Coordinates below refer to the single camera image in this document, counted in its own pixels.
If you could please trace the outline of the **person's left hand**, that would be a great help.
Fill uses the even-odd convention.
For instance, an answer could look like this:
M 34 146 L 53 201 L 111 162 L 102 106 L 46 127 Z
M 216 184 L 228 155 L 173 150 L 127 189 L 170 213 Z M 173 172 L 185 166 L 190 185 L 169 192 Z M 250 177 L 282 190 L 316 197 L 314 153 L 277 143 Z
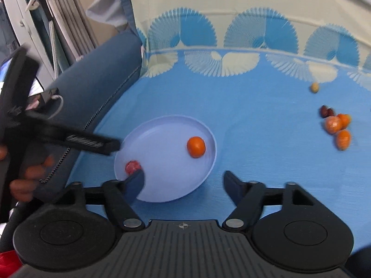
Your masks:
M 32 143 L 26 150 L 20 169 L 16 170 L 10 182 L 1 186 L 3 198 L 9 193 L 17 202 L 30 202 L 39 185 L 39 180 L 46 177 L 47 171 L 55 164 L 54 157 L 47 147 Z

